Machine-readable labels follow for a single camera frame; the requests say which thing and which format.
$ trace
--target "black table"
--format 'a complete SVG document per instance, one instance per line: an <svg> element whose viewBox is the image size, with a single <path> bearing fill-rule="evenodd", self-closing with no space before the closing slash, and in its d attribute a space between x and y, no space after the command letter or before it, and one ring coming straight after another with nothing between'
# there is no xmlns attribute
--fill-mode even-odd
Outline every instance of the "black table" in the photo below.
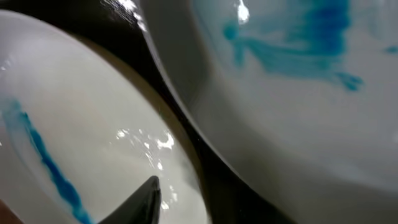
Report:
<svg viewBox="0 0 398 224"><path fill-rule="evenodd" d="M167 89L136 21L132 16L121 17L109 6L110 1L114 0L0 0L0 8L36 17L102 45L152 85L177 115L197 150L214 224L290 223L232 173L203 142Z"/></svg>

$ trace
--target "ceramic bowl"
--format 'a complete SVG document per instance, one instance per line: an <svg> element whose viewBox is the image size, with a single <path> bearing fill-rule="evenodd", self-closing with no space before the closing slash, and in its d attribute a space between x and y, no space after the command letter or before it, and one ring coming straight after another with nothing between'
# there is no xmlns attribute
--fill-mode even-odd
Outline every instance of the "ceramic bowl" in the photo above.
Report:
<svg viewBox="0 0 398 224"><path fill-rule="evenodd" d="M144 35L201 136L298 223L395 223L396 1L151 0Z"/></svg>
<svg viewBox="0 0 398 224"><path fill-rule="evenodd" d="M209 223L192 144L131 68L9 11L0 49L0 199L25 223L97 223L152 175L159 223Z"/></svg>

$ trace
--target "dish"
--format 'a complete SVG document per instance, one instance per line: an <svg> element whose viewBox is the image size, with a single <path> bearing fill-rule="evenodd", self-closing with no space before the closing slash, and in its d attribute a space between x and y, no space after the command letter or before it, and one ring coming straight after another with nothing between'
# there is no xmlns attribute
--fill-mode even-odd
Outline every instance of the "dish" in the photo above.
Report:
<svg viewBox="0 0 398 224"><path fill-rule="evenodd" d="M179 105L259 195L297 223L398 220L395 1L138 9Z"/></svg>
<svg viewBox="0 0 398 224"><path fill-rule="evenodd" d="M152 175L159 223L209 222L195 151L138 74L22 14L0 33L0 198L25 223L99 222Z"/></svg>

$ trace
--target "plate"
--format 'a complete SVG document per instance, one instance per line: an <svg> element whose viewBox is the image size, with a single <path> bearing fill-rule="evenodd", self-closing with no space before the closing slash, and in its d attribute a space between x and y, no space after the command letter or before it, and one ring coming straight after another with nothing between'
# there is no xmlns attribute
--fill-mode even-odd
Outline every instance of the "plate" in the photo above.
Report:
<svg viewBox="0 0 398 224"><path fill-rule="evenodd" d="M210 222L194 148L136 72L15 12L0 34L0 198L25 223L100 222L152 175L159 223Z"/></svg>
<svg viewBox="0 0 398 224"><path fill-rule="evenodd" d="M185 114L297 223L394 223L395 1L140 1Z"/></svg>

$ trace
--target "white plate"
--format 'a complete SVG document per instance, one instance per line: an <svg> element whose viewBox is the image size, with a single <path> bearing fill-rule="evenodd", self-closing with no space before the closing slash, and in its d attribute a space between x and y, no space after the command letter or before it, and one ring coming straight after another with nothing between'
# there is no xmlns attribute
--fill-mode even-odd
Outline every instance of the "white plate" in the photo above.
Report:
<svg viewBox="0 0 398 224"><path fill-rule="evenodd" d="M192 144L138 74L14 12L0 11L0 49L0 199L25 223L77 223L84 210L99 222L152 175L160 224L209 222ZM80 195L75 217L30 145L36 131Z"/></svg>
<svg viewBox="0 0 398 224"><path fill-rule="evenodd" d="M256 192L299 223L398 221L397 1L139 10L174 97Z"/></svg>

